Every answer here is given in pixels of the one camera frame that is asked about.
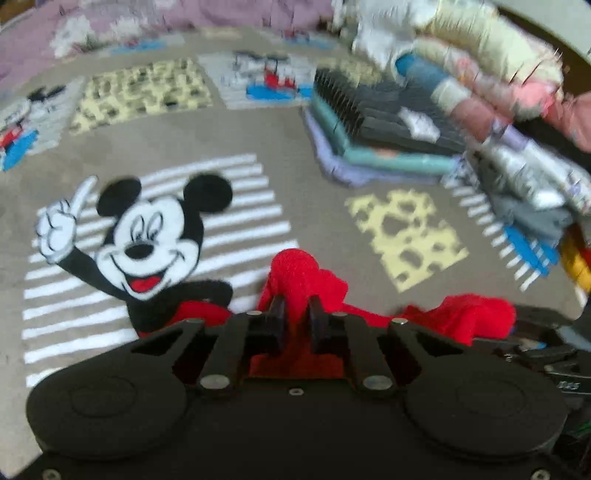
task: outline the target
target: gray fabric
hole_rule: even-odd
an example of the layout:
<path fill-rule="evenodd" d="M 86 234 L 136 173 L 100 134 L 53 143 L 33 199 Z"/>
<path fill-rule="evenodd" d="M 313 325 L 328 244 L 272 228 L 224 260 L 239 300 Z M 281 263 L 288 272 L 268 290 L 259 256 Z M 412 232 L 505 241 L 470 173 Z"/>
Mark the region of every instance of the gray fabric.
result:
<path fill-rule="evenodd" d="M 481 160 L 478 173 L 496 217 L 524 234 L 555 247 L 564 230 L 573 224 L 573 215 L 566 208 L 536 210 L 528 202 L 507 193 L 502 177 L 490 162 Z"/>

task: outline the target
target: white glove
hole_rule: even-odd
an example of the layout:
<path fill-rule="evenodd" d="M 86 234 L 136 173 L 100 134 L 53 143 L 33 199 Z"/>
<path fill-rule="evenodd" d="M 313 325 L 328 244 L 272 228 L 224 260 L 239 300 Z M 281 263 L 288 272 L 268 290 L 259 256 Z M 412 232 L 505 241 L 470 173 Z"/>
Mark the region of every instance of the white glove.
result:
<path fill-rule="evenodd" d="M 71 202 L 60 200 L 47 207 L 39 218 L 35 231 L 39 237 L 39 251 L 47 263 L 59 263 L 74 250 L 76 221 L 96 182 L 96 177 L 88 177 L 80 184 Z"/>

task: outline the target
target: teal fabric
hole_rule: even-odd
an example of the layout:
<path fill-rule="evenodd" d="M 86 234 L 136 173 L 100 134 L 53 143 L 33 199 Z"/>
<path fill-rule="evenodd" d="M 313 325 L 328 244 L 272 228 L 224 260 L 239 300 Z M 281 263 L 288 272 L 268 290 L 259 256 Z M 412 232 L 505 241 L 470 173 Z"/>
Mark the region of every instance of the teal fabric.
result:
<path fill-rule="evenodd" d="M 336 154 L 351 165 L 362 165 L 393 171 L 446 175 L 456 169 L 457 159 L 442 155 L 400 152 L 395 157 L 380 155 L 373 148 L 360 147 L 349 139 L 345 127 L 330 106 L 314 91 L 312 112 Z"/>

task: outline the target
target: mickey mouse nose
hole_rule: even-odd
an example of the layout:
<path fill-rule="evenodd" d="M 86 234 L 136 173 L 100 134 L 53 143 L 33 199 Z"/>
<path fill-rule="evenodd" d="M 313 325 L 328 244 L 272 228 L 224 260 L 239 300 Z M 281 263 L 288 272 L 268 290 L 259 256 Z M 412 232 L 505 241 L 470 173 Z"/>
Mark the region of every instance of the mickey mouse nose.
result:
<path fill-rule="evenodd" d="M 143 260 L 144 258 L 149 257 L 153 251 L 154 247 L 152 245 L 139 244 L 126 248 L 125 255 L 133 260 Z"/>

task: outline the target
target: white fabric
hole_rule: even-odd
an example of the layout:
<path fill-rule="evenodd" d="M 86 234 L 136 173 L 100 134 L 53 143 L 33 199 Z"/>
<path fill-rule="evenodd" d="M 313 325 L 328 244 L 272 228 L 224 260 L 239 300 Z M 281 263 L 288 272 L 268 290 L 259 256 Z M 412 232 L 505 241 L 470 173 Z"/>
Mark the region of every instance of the white fabric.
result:
<path fill-rule="evenodd" d="M 482 3 L 478 0 L 452 0 L 462 5 Z M 359 24 L 353 51 L 362 53 L 382 70 L 405 53 L 413 50 L 415 32 L 425 27 L 437 12 L 438 0 L 351 0 L 344 6 L 334 0 L 335 19 L 354 16 Z M 391 68 L 400 79 L 396 68 Z"/>
<path fill-rule="evenodd" d="M 506 178 L 513 193 L 535 209 L 547 210 L 565 204 L 564 196 L 521 153 L 491 138 L 481 145 L 480 153 Z"/>

